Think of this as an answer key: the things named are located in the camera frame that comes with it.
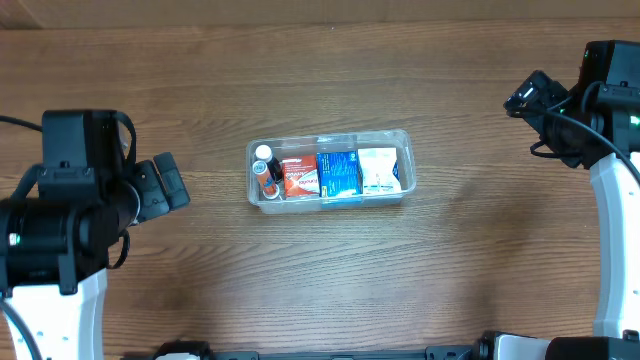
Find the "orange tablet tube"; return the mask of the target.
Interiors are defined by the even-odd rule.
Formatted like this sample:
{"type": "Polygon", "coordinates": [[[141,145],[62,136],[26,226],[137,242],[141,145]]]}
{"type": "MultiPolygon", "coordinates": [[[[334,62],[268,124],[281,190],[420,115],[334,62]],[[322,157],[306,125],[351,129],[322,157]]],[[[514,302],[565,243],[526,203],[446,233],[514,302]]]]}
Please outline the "orange tablet tube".
{"type": "Polygon", "coordinates": [[[256,160],[252,164],[252,171],[264,197],[268,200],[276,199],[280,195],[280,188],[272,177],[267,163],[263,160],[256,160]]]}

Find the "dark syrup bottle white cap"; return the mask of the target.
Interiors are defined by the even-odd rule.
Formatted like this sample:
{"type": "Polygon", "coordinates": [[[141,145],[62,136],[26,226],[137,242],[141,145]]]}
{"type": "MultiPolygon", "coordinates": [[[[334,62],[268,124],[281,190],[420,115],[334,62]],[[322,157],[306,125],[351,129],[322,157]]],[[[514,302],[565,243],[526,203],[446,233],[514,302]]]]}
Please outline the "dark syrup bottle white cap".
{"type": "Polygon", "coordinates": [[[255,156],[257,160],[264,161],[267,164],[272,178],[276,183],[280,183],[283,179],[282,167],[273,150],[268,145],[259,145],[255,150],[255,156]]]}

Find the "red medicine box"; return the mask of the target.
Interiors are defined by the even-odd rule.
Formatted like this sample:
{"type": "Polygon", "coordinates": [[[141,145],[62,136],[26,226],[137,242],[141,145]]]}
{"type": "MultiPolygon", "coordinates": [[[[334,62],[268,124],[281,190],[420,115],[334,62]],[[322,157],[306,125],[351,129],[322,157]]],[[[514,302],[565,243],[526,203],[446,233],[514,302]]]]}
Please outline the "red medicine box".
{"type": "Polygon", "coordinates": [[[281,161],[287,198],[320,194],[315,155],[289,157],[281,161]]]}

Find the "blue medicine box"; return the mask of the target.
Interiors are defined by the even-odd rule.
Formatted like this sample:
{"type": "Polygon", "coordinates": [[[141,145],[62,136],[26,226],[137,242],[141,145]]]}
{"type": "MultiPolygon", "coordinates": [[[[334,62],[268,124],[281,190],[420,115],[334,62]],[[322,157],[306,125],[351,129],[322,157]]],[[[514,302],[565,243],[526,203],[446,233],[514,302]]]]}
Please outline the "blue medicine box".
{"type": "Polygon", "coordinates": [[[361,193],[356,151],[317,153],[316,160],[321,197],[350,197],[361,193]]]}

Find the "white medicine box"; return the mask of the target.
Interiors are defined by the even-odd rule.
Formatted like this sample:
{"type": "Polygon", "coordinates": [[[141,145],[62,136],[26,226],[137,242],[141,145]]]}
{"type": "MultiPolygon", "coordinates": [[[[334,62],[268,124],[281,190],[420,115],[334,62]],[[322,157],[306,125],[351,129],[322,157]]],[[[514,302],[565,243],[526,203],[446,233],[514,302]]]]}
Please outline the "white medicine box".
{"type": "Polygon", "coordinates": [[[394,194],[402,191],[395,148],[358,150],[363,194],[394,194]]]}

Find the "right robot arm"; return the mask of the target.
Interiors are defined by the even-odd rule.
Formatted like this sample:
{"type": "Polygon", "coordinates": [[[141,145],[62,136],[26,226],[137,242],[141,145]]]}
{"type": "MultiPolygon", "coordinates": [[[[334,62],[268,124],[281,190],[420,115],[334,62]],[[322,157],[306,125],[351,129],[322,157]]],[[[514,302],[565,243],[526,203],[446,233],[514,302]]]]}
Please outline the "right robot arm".
{"type": "Polygon", "coordinates": [[[539,139],[532,155],[589,172],[600,232],[600,290],[590,336],[545,340],[486,331],[471,346],[426,351],[428,359],[639,357],[639,45],[586,44],[575,86],[534,71],[506,100],[539,139]]]}

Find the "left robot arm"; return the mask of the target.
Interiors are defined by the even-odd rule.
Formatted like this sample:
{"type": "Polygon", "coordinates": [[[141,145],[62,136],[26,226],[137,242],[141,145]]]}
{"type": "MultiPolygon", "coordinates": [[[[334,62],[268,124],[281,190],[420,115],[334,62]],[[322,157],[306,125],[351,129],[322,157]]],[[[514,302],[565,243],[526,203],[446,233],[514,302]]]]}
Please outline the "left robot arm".
{"type": "Polygon", "coordinates": [[[19,359],[101,359],[107,273],[129,228],[187,206],[173,155],[136,158],[115,110],[49,110],[43,159],[1,202],[1,313],[19,359]]]}

